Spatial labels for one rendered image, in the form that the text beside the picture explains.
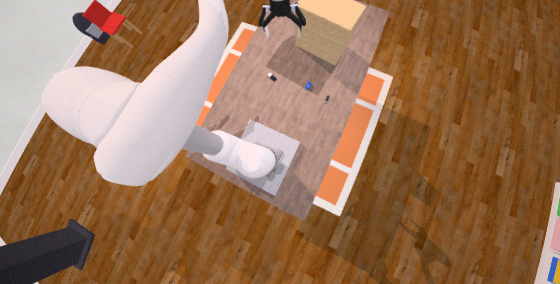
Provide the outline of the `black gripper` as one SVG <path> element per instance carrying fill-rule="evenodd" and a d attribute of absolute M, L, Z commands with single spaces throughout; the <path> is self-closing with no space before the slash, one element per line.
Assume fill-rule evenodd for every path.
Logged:
<path fill-rule="evenodd" d="M 272 19 L 275 18 L 275 16 L 277 17 L 286 16 L 287 18 L 290 18 L 296 25 L 298 25 L 298 38 L 300 38 L 301 27 L 306 25 L 306 19 L 303 16 L 301 10 L 299 9 L 298 3 L 296 2 L 295 5 L 291 5 L 290 0 L 283 0 L 278 2 L 269 0 L 269 2 L 270 2 L 270 6 L 273 7 L 274 9 L 272 9 L 270 6 L 266 6 L 266 4 L 263 4 L 263 9 L 258 24 L 259 27 L 261 26 L 263 27 L 264 32 L 266 34 L 266 38 L 268 38 L 269 36 L 267 25 L 270 23 Z M 291 9 L 293 9 L 294 12 L 296 12 L 298 17 L 294 13 L 292 13 L 292 11 L 290 11 Z M 265 14 L 267 13 L 268 10 L 270 10 L 271 13 L 264 20 Z"/>

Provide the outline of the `light wooden chest of drawers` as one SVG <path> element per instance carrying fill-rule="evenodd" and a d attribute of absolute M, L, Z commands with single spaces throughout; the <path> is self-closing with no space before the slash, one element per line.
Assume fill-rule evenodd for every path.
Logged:
<path fill-rule="evenodd" d="M 360 18 L 366 8 L 365 5 L 362 5 L 353 0 L 299 0 L 297 3 L 299 5 L 299 8 L 321 17 L 319 31 L 316 31 L 308 27 L 318 32 L 315 54 L 316 54 L 319 34 L 322 34 L 320 33 L 322 19 L 328 20 L 342 28 L 345 28 L 349 30 L 349 32 L 352 31 L 350 32 L 350 34 L 348 32 L 346 37 L 346 39 L 348 38 L 348 40 L 345 39 L 343 43 L 343 46 L 345 44 L 346 46 L 348 46 L 350 38 L 352 36 L 351 34 L 352 33 L 354 34 L 354 31 L 357 27 L 355 26 L 355 23 L 356 21 L 359 23 Z M 339 55 L 332 52 L 333 54 L 338 56 L 336 63 L 344 53 L 342 49 Z M 333 65 L 336 65 L 336 63 Z"/>

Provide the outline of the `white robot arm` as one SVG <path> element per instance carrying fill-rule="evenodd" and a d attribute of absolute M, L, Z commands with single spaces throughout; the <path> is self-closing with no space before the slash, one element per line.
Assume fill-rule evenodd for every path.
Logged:
<path fill-rule="evenodd" d="M 99 68 L 73 67 L 56 73 L 42 92 L 44 109 L 57 125 L 98 147 L 94 162 L 105 180 L 143 186 L 181 149 L 249 178 L 267 173 L 274 179 L 275 169 L 285 168 L 279 163 L 282 150 L 196 125 L 229 32 L 223 0 L 198 3 L 195 32 L 142 83 Z"/>

